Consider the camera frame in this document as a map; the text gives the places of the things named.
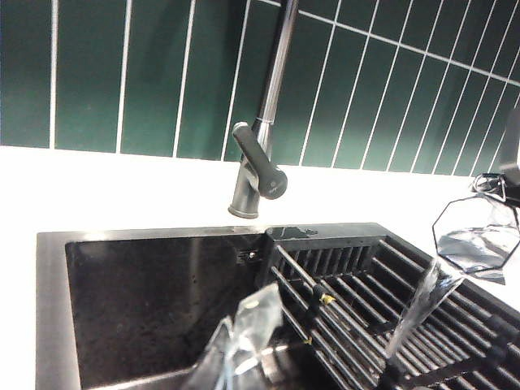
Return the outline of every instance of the dark gray faucet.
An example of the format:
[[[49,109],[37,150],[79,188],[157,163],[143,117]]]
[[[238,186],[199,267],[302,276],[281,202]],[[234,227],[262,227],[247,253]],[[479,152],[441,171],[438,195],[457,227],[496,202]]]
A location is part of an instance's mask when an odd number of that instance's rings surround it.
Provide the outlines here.
[[[242,159],[233,201],[228,210],[237,217],[257,218],[261,196],[276,199],[287,189],[287,176],[271,162],[271,126],[275,122],[278,96],[297,14],[298,0],[287,0],[280,14],[262,104],[253,127],[250,128],[245,122],[233,126],[232,135],[242,150]]]

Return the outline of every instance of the white grout line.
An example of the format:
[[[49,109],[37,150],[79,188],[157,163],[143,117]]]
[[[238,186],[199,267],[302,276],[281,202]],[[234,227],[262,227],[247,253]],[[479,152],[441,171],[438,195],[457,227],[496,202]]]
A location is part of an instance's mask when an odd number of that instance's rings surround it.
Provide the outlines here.
[[[484,29],[482,31],[482,35],[480,36],[479,44],[477,45],[477,50],[474,52],[473,59],[471,61],[471,68],[475,65],[475,60],[479,55],[480,45],[482,44],[484,35],[486,35],[486,30],[488,30],[489,20],[491,20],[491,16],[493,15],[493,11],[495,10],[496,0],[493,1],[493,5],[491,10],[489,11],[489,15],[487,16],[486,24],[484,25]],[[439,165],[440,157],[442,156],[442,152],[444,151],[444,146],[446,145],[446,141],[448,140],[449,133],[451,132],[453,121],[455,120],[455,116],[458,112],[458,107],[461,105],[462,97],[464,96],[464,92],[466,91],[466,86],[468,85],[468,80],[471,76],[471,69],[468,71],[466,76],[466,80],[464,81],[464,85],[462,86],[461,94],[458,97],[457,105],[455,106],[455,111],[453,112],[452,118],[450,119],[448,129],[446,130],[446,134],[444,135],[444,139],[442,141],[442,146],[440,147],[439,153],[437,154],[437,159],[435,160],[435,165],[431,170],[432,175],[436,173],[437,166]]]
[[[443,2],[444,2],[444,0],[440,0],[439,10],[437,11],[437,18],[439,17],[440,9],[442,8]],[[390,70],[388,71],[387,80],[386,80],[386,83],[384,84],[383,94],[381,95],[381,98],[379,100],[379,106],[377,107],[377,112],[375,113],[374,123],[372,124],[372,129],[370,130],[370,135],[368,136],[368,141],[366,142],[365,152],[363,153],[363,158],[361,160],[359,169],[363,169],[363,167],[365,166],[366,156],[368,155],[368,150],[371,147],[372,137],[374,136],[375,127],[377,126],[377,123],[379,120],[379,114],[381,113],[381,107],[383,107],[383,102],[387,95],[388,84],[390,83],[390,79],[392,78],[393,68],[396,65],[397,55],[399,54],[399,49],[401,48],[401,42],[403,40],[403,36],[405,35],[406,25],[408,24],[408,17],[410,16],[410,11],[412,10],[413,4],[414,4],[414,0],[410,0],[409,5],[408,5],[408,11],[406,12],[405,21],[404,21],[403,27],[401,29],[401,35],[399,36],[400,45],[398,45],[396,47],[396,51],[393,54],[392,65],[390,65]],[[433,25],[431,35],[433,35],[433,30],[435,30],[437,18],[435,18],[435,23]]]
[[[464,15],[462,16],[461,24],[459,25],[459,28],[457,31],[457,36],[455,37],[455,42],[453,43],[452,51],[449,54],[450,60],[453,58],[453,55],[455,54],[455,49],[457,48],[458,38],[461,36],[462,27],[464,26],[464,22],[466,21],[466,16],[468,14],[468,10],[470,9],[470,5],[471,5],[471,0],[468,0],[468,3],[466,4],[466,10],[464,11]],[[448,75],[449,66],[450,66],[450,63],[447,63],[446,68],[444,69],[444,74],[442,75],[442,79],[440,81],[439,88],[437,89],[437,94],[435,96],[435,100],[433,101],[433,106],[431,107],[430,115],[428,116],[428,121],[426,122],[426,126],[424,127],[424,132],[422,132],[421,141],[419,142],[417,151],[415,152],[414,161],[412,162],[412,167],[409,170],[410,172],[414,171],[418,156],[421,153],[421,149],[423,148],[423,142],[426,139],[426,134],[427,134],[428,128],[430,127],[430,123],[431,123],[431,118],[433,118],[433,113],[435,112],[436,107],[437,107],[437,102],[439,101],[440,92],[442,91],[444,82],[446,81],[446,76]]]
[[[325,75],[325,69],[327,68],[328,55],[331,52],[332,40],[334,39],[334,31],[336,30],[336,22],[338,20],[338,15],[340,14],[340,8],[341,8],[341,0],[338,0],[338,4],[336,7],[336,14],[334,15],[334,23],[332,24],[332,29],[331,29],[331,35],[328,38],[327,51],[325,52],[325,58],[323,59],[322,72],[319,75],[318,88],[316,89],[316,94],[314,95],[314,102],[312,105],[312,110],[310,111],[309,123],[307,124],[307,131],[305,132],[305,139],[303,140],[303,146],[301,147],[300,161],[298,162],[299,167],[301,167],[301,164],[303,163],[303,157],[305,156],[305,153],[306,153],[307,141],[309,140],[309,135],[310,135],[310,128],[312,127],[314,113],[316,111],[316,106],[318,104],[319,93],[322,89],[323,77]]]
[[[517,101],[514,103],[513,108],[517,107],[518,100],[520,100],[520,93],[518,93]],[[487,169],[488,172],[491,172],[493,164],[495,163],[495,158],[498,155],[498,151],[501,149],[502,141],[504,140],[504,135],[505,135],[505,128],[504,128],[504,131],[502,132],[502,136],[500,137],[500,141],[498,142],[498,146],[496,147],[495,154],[493,154],[493,159],[491,160],[491,164],[489,164],[489,168]]]
[[[280,7],[280,3],[279,2],[273,2],[272,0],[258,0],[259,2],[264,2],[266,4],[271,4],[272,6],[277,6],[277,7]]]
[[[179,147],[180,121],[182,119],[182,109],[184,105],[184,90],[186,88],[186,76],[188,75],[189,50],[192,43],[193,17],[195,15],[195,3],[197,0],[191,0],[189,5],[188,28],[186,28],[186,42],[184,43],[184,62],[182,65],[182,79],[180,81],[179,91],[179,107],[177,108],[177,121],[175,123],[175,136],[173,139],[172,157],[177,157],[177,149]]]
[[[426,50],[423,51],[423,53],[422,53],[421,64],[419,65],[419,69],[417,71],[417,76],[415,77],[414,86],[412,87],[412,92],[410,93],[409,98],[408,98],[408,103],[406,104],[405,113],[403,115],[401,125],[399,126],[399,131],[397,132],[396,140],[393,143],[392,152],[390,153],[390,158],[388,159],[387,167],[385,169],[386,172],[388,172],[390,170],[390,166],[392,165],[393,158],[396,154],[397,145],[399,145],[399,140],[401,139],[401,134],[403,132],[403,128],[405,127],[405,122],[406,122],[406,119],[408,118],[408,113],[410,112],[410,107],[412,106],[412,101],[414,100],[414,97],[415,97],[415,91],[417,90],[417,86],[419,84],[419,79],[421,78],[421,74],[423,73],[423,67],[424,67],[424,62],[426,61],[427,50],[430,48],[431,39],[433,38],[433,33],[435,32],[435,29],[436,29],[441,7],[442,7],[442,3],[439,5],[439,9],[437,10],[437,15],[435,16],[434,24],[431,26],[430,36],[428,37],[428,43],[426,46]]]
[[[264,2],[266,4],[271,4],[272,6],[280,7],[280,4],[278,2],[274,2],[272,0],[257,0],[257,1],[258,2]],[[342,28],[344,30],[348,30],[348,31],[352,31],[354,33],[362,34],[362,35],[364,35],[366,37],[374,38],[374,39],[376,39],[378,41],[386,42],[386,43],[388,43],[390,45],[400,46],[402,49],[407,49],[407,50],[413,51],[414,53],[423,54],[423,55],[426,55],[427,57],[430,57],[432,59],[438,59],[439,61],[442,61],[444,63],[449,63],[450,65],[454,65],[456,67],[461,67],[463,69],[471,70],[471,71],[473,71],[475,73],[479,73],[479,74],[484,75],[484,76],[490,76],[492,79],[503,81],[505,83],[509,83],[509,84],[515,85],[517,87],[520,87],[520,82],[519,81],[508,80],[507,77],[503,77],[503,76],[500,76],[500,75],[495,75],[495,74],[492,74],[489,71],[485,71],[485,70],[479,69],[477,67],[472,67],[471,65],[466,65],[465,63],[461,63],[460,61],[457,61],[457,60],[455,60],[453,58],[447,58],[447,57],[444,57],[443,55],[431,53],[429,51],[422,50],[422,49],[419,49],[417,47],[414,47],[414,46],[411,46],[411,45],[407,45],[405,43],[399,43],[398,41],[394,41],[393,39],[382,37],[382,36],[374,34],[372,32],[367,32],[365,30],[362,30],[360,28],[355,28],[355,27],[349,26],[347,24],[342,24],[341,22],[337,22],[337,21],[335,22],[334,20],[327,19],[327,18],[324,18],[324,17],[319,16],[319,15],[311,14],[310,12],[307,12],[307,11],[299,10],[298,12],[300,13],[300,15],[307,16],[307,17],[309,17],[311,19],[320,20],[320,21],[322,21],[324,23],[335,25],[336,27]]]
[[[229,109],[227,110],[226,131],[224,132],[224,141],[222,144],[222,152],[220,153],[220,161],[224,161],[226,148],[228,146],[229,127],[231,126],[233,107],[235,106],[236,85],[238,84],[238,74],[241,69],[242,50],[244,49],[245,30],[247,29],[247,20],[249,18],[250,6],[251,0],[247,0],[247,3],[245,4],[244,21],[242,22],[242,33],[240,35],[240,43],[238,45],[238,55],[236,56],[235,76],[233,77],[231,98],[229,99]]]
[[[51,3],[50,33],[50,112],[49,112],[49,149],[56,143],[56,71],[58,68],[58,12],[59,0]]]
[[[511,64],[511,68],[509,69],[508,79],[513,74],[514,66],[518,60],[518,55],[520,54],[520,45],[518,46],[517,55],[514,57],[513,63]],[[479,147],[479,152],[477,152],[477,156],[474,159],[473,166],[471,167],[470,177],[473,176],[473,173],[475,171],[475,167],[477,166],[477,162],[479,161],[480,154],[482,153],[482,149],[484,147],[484,144],[486,143],[486,140],[488,139],[489,132],[491,130],[491,126],[493,125],[493,122],[495,120],[496,113],[498,111],[498,107],[500,107],[502,103],[502,98],[504,97],[505,90],[507,89],[507,83],[504,83],[504,87],[502,88],[502,92],[500,93],[500,97],[498,98],[498,102],[496,103],[495,110],[493,111],[493,115],[491,119],[489,120],[489,125],[487,126],[486,133],[484,134],[484,138],[482,139],[482,143]]]
[[[513,11],[511,12],[511,17],[509,18],[509,22],[507,23],[507,27],[505,28],[504,35],[502,36],[502,40],[500,41],[500,45],[498,46],[498,50],[496,51],[496,56],[493,61],[493,64],[491,66],[491,73],[495,70],[496,61],[498,60],[498,57],[501,54],[502,46],[504,45],[505,38],[507,37],[507,34],[509,32],[509,27],[511,27],[511,22],[513,21],[514,14],[518,7],[518,0],[516,1]],[[471,129],[473,128],[473,124],[475,123],[475,118],[477,117],[477,114],[480,109],[480,105],[482,104],[482,100],[484,97],[484,94],[486,93],[486,90],[488,89],[490,77],[487,77],[486,84],[484,85],[484,88],[482,89],[482,93],[480,94],[479,102],[477,103],[477,107],[474,109],[473,117],[471,118],[470,126],[468,127],[468,131],[466,132],[466,136],[464,137],[464,141],[462,142],[461,149],[458,152],[457,160],[455,161],[455,165],[453,166],[451,176],[455,174],[455,171],[457,170],[458,163],[461,160],[462,152],[464,152],[464,148],[466,147],[466,142],[468,141],[468,138],[470,137]]]
[[[123,135],[124,95],[127,85],[128,46],[130,42],[130,25],[132,24],[132,0],[127,0],[127,9],[124,16],[123,58],[121,60],[121,81],[119,83],[119,111],[117,114],[117,137],[115,138],[115,152],[121,153],[121,139]]]
[[[375,15],[377,14],[377,9],[379,7],[379,0],[375,2],[374,12],[372,13],[372,19],[370,21],[370,27],[368,28],[368,33],[370,34],[372,31],[372,27],[374,27]],[[365,61],[366,48],[368,46],[369,35],[366,36],[365,45],[363,46],[363,52],[361,54],[361,58],[359,59],[359,66],[357,67],[356,79],[354,80],[354,84],[352,87],[352,92],[349,97],[349,104],[347,105],[347,110],[344,113],[343,123],[341,124],[340,135],[338,136],[338,141],[336,144],[336,148],[334,149],[334,156],[332,157],[331,168],[336,164],[336,158],[338,156],[338,151],[340,150],[341,139],[343,138],[343,132],[345,131],[345,125],[347,124],[347,118],[349,117],[350,107],[352,106],[352,100],[354,94],[356,93],[356,88],[358,86],[359,74],[361,73],[361,69],[363,67],[363,62]]]

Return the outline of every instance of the black drying rack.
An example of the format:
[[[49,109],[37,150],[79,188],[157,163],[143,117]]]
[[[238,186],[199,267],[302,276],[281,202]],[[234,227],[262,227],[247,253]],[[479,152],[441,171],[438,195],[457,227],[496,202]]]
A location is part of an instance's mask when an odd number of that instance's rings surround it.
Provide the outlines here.
[[[406,241],[371,223],[266,233],[259,282],[278,282],[286,321],[340,388],[520,390],[520,314],[468,280],[405,342],[398,372],[385,371],[386,345],[431,260]]]

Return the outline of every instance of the green subway tile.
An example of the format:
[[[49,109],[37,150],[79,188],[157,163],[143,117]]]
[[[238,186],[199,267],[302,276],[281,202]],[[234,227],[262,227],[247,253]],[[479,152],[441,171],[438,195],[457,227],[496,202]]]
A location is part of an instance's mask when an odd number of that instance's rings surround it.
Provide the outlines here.
[[[318,87],[331,26],[299,16],[273,126],[272,159],[297,165]]]
[[[398,41],[410,1],[379,2],[372,32]]]
[[[489,170],[490,172],[492,173],[500,173],[501,171],[501,161],[500,161],[500,152],[499,154],[496,156],[496,159],[495,161],[493,161],[493,164],[491,166],[491,169]]]
[[[408,98],[414,87],[422,55],[400,50],[381,106],[364,169],[384,171],[392,154]]]
[[[396,49],[385,42],[369,41],[335,167],[360,167]]]
[[[247,122],[251,125],[256,118],[262,100],[279,12],[277,6],[251,2],[230,128],[236,122]],[[229,132],[225,160],[238,161],[241,152],[231,135],[231,129]]]
[[[504,96],[502,97],[495,114],[495,119],[492,122],[489,134],[487,135],[482,151],[480,152],[477,163],[475,164],[473,171],[474,176],[489,171],[489,165],[493,160],[493,155],[496,152],[496,148],[498,147],[504,132],[509,113],[513,109],[514,103],[518,98],[518,93],[520,93],[520,89],[514,85],[508,85],[505,88]],[[500,160],[500,154],[496,157],[496,163],[498,160]]]
[[[511,12],[514,8],[514,3],[511,0],[499,0],[496,2],[495,9],[493,10],[489,25],[487,26],[486,33],[482,40],[481,49],[477,55],[474,65],[486,71],[491,70],[493,61],[495,60],[502,38],[507,28],[509,19],[511,18]],[[511,33],[515,37],[514,42],[514,54],[518,48],[518,30],[517,34],[514,35],[514,30]]]
[[[430,125],[428,126],[426,136],[422,143],[420,154],[415,163],[414,172],[431,173],[436,164],[437,155],[443,144],[444,136],[448,130],[449,122],[457,106],[457,101],[461,95],[464,82],[466,81],[467,70],[460,67],[450,66],[448,73],[440,91]],[[430,114],[431,108],[426,111],[427,116]],[[426,123],[421,127],[421,134]]]
[[[439,20],[437,21],[437,26],[435,27],[435,32],[431,39],[429,51],[443,55],[444,57],[449,57],[455,39],[457,38],[458,29],[461,26],[467,4],[468,0],[443,3]]]
[[[375,0],[343,1],[338,21],[368,31],[375,3]]]
[[[401,131],[390,171],[409,171],[440,86],[446,64],[426,57]]]
[[[124,14],[124,0],[59,2],[59,149],[115,151]]]
[[[511,79],[515,81],[520,81],[520,61],[517,61],[513,68],[513,73],[511,73]]]
[[[2,145],[49,146],[50,13],[50,1],[2,2]]]
[[[518,52],[518,37],[520,37],[520,10],[517,9],[509,31],[505,37],[502,50],[496,61],[493,73],[507,77],[511,67],[514,65],[513,61]]]
[[[360,34],[340,28],[334,32],[303,165],[331,166],[364,44]]]
[[[189,0],[133,0],[121,151],[171,156]]]
[[[404,43],[426,49],[439,4],[440,0],[422,0],[414,3],[403,36]]]
[[[479,45],[492,3],[489,0],[471,1],[461,36],[458,39],[457,48],[453,54],[454,59],[457,61],[471,63]]]
[[[220,159],[244,9],[245,0],[197,2],[178,157]]]
[[[485,76],[479,73],[471,73],[461,104],[453,120],[453,126],[449,132],[448,139],[441,150],[440,160],[435,169],[436,174],[451,175],[485,82]]]
[[[301,0],[299,8],[302,11],[333,20],[337,4],[338,0],[319,0],[318,2],[316,0]]]
[[[480,145],[484,134],[488,129],[489,121],[495,111],[496,104],[501,95],[504,83],[502,81],[489,79],[486,92],[483,95],[482,102],[477,115],[474,118],[473,126],[468,135],[466,145],[462,151],[461,157],[455,170],[457,176],[468,176],[471,173],[471,167],[479,152]]]

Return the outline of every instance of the sink basin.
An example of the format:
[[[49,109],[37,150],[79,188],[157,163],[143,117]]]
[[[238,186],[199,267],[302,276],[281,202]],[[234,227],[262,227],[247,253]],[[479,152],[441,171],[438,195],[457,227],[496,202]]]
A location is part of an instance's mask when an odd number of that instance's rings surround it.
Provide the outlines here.
[[[284,325],[255,367],[266,388],[372,390],[430,260],[374,223],[42,233],[36,388],[180,388],[219,320],[276,280]],[[388,380],[405,390],[520,390],[520,314],[465,280],[399,362]]]
[[[178,388],[219,320],[256,290],[264,231],[40,234],[37,389]],[[334,388],[320,368],[302,370],[318,365],[297,340],[290,328],[273,336],[262,361],[273,388]]]

